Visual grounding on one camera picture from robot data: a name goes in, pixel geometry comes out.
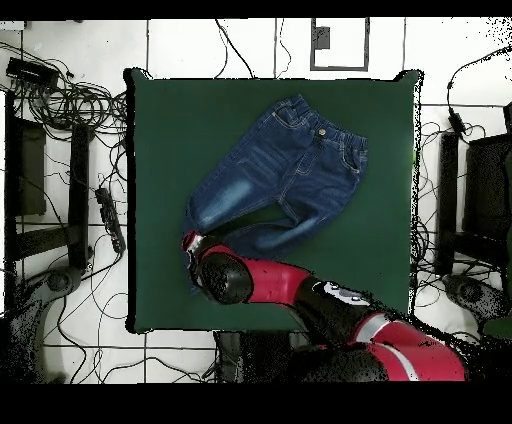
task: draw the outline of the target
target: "green table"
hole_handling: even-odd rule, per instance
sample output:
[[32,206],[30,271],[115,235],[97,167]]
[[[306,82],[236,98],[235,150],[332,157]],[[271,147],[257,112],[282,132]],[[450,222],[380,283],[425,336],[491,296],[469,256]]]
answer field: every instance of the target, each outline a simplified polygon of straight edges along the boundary
[[[283,260],[320,279],[371,291],[406,312],[418,78],[413,71],[396,81],[149,80],[140,70],[125,71],[134,111],[130,179],[135,176],[128,326],[137,332],[298,329],[276,305],[221,306],[201,293],[192,296],[179,253],[188,195],[270,104],[296,93],[327,119],[368,138],[368,171],[339,218]],[[261,219],[257,215],[245,219]]]

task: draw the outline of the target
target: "black stand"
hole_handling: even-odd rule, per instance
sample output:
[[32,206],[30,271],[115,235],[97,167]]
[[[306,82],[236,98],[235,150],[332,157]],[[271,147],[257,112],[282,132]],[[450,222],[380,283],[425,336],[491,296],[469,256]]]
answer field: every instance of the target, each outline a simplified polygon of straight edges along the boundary
[[[23,234],[16,231],[16,209],[22,169],[22,129],[14,116],[14,93],[7,95],[5,144],[5,315],[0,319],[0,381],[45,382],[41,358],[42,323],[49,306],[78,288],[91,249],[88,247],[89,128],[77,125],[71,140],[69,223]],[[43,271],[32,281],[17,281],[15,262],[68,246],[69,264]]]
[[[512,147],[512,137],[505,134],[470,143],[462,232],[456,231],[458,145],[455,134],[444,134],[441,138],[437,237],[434,242],[434,272],[437,275],[451,274],[455,252],[501,268],[508,264],[506,229],[510,219],[506,213],[491,215],[493,210],[508,209],[508,183],[503,161]],[[487,196],[495,199],[494,207],[489,208],[491,200]]]

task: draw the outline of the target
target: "jeans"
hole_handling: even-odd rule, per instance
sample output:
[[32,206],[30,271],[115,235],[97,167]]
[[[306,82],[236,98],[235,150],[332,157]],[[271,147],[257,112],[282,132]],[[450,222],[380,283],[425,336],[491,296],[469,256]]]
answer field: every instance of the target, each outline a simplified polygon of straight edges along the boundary
[[277,202],[285,217],[229,233],[235,252],[275,260],[333,220],[358,188],[367,140],[297,94],[271,106],[191,194],[183,234],[207,233]]

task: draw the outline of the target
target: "jeans seam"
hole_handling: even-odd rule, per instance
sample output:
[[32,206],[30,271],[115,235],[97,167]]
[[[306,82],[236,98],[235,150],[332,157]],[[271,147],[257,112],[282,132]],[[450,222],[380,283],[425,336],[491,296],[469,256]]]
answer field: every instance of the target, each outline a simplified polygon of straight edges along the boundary
[[345,146],[341,147],[341,163],[347,168],[352,174],[359,175],[361,173],[360,169],[356,169],[348,164],[348,162],[345,160]]
[[290,181],[288,181],[288,184],[286,184],[285,188],[283,189],[283,191],[281,192],[281,195],[279,196],[279,200],[278,200],[278,203],[281,204],[284,200],[284,196],[286,195],[286,192],[287,190],[290,188],[290,186],[293,184],[293,182],[295,181],[295,178],[297,178],[297,171],[295,171],[293,173],[293,175],[291,176],[290,178]]
[[277,112],[272,112],[272,116],[276,120],[278,124],[280,124],[283,128],[286,128],[287,130],[296,130],[299,128],[302,128],[304,124],[307,122],[306,118],[302,118],[297,124],[287,124],[278,114]]
[[300,171],[300,166],[302,165],[302,161],[304,160],[304,157],[306,156],[306,154],[304,153],[304,156],[300,160],[299,166],[297,167],[297,171],[295,171],[295,173],[299,174],[299,175],[308,175],[311,172],[311,168],[313,168],[313,164],[315,163],[316,158],[318,157],[318,154],[319,154],[319,152],[316,152],[315,155],[313,156],[313,159],[311,159],[311,163],[309,164],[309,167],[308,167],[307,171],[306,172],[301,172]]
[[292,218],[294,218],[294,219],[295,219],[295,222],[297,222],[297,224],[296,224],[296,225],[298,225],[298,223],[300,222],[300,219],[299,219],[299,217],[295,214],[295,212],[293,211],[293,209],[291,208],[291,206],[288,204],[288,202],[287,202],[286,200],[282,199],[282,201],[281,201],[281,206],[282,206],[283,208],[285,208],[285,209],[288,211],[288,213],[292,216]]

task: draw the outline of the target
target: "floor tile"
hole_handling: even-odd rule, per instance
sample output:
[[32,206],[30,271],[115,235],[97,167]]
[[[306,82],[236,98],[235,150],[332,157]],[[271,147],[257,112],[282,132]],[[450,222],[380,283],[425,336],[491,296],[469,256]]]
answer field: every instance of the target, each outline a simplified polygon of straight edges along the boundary
[[[104,236],[105,231],[102,227],[89,228],[89,245],[94,246],[96,240],[96,255],[90,260],[94,260],[94,270],[100,270],[110,265],[116,258],[108,236]],[[51,261],[60,255],[66,253],[65,248],[55,249],[54,251],[34,255],[25,259],[25,275],[31,276],[45,270]],[[64,257],[61,261],[54,264],[67,264]],[[100,344],[111,346],[140,346],[144,345],[142,335],[129,333],[125,328],[125,316],[127,314],[127,295],[128,292],[128,252],[126,251],[121,261],[110,271],[104,271],[91,279],[83,281],[80,287],[67,298],[66,311],[61,320],[62,331],[71,339],[79,344],[98,345],[98,327],[100,327]],[[21,274],[21,265],[18,265],[18,272]],[[63,337],[56,328],[57,319],[63,308],[63,300],[56,300],[48,311],[48,316],[44,323],[45,342],[51,344],[65,343]]]
[[[189,373],[201,376],[215,360],[214,351],[177,351],[148,349],[147,357],[157,357],[165,364]],[[183,373],[166,368],[156,360],[148,360],[146,365],[146,381],[148,383],[172,383],[181,378],[180,383],[192,382]]]
[[211,331],[155,330],[148,333],[148,347],[194,347],[215,348]]
[[[281,32],[283,18],[278,18]],[[285,18],[281,33],[282,44],[292,57],[289,61],[286,50],[278,42],[277,75],[281,78],[346,79],[373,78],[393,79],[402,70],[404,18],[370,18],[368,72],[355,71],[311,71],[311,18]]]
[[[418,281],[421,283],[427,277],[422,274]],[[444,332],[453,333],[460,330],[475,332],[477,324],[471,312],[451,302],[443,291],[442,283],[436,282],[433,285],[439,290],[429,285],[420,289],[421,292],[416,297],[415,316]]]
[[[272,78],[274,18],[219,19],[219,23],[253,75]],[[224,66],[223,40],[226,42],[214,19],[152,19],[148,70],[153,78],[213,78]],[[246,66],[229,46],[228,57],[221,78],[250,78]]]
[[[446,104],[447,84],[464,64],[510,44],[503,18],[407,18],[405,68],[421,69],[423,103]],[[506,105],[512,101],[510,56],[501,55],[460,71],[452,104]]]
[[[94,358],[98,349],[85,349],[86,361],[77,376],[74,384],[100,384],[94,373]],[[114,367],[132,365],[144,359],[143,349],[101,349],[96,355],[96,372],[105,384],[136,384],[144,382],[144,367],[139,364],[125,369]],[[43,360],[47,369],[48,378],[60,373],[66,375],[66,383],[69,383],[76,370],[80,367],[84,354],[75,347],[44,347]]]
[[126,90],[123,71],[146,65],[145,20],[34,21],[24,32],[23,48],[44,59],[64,62],[73,82]]

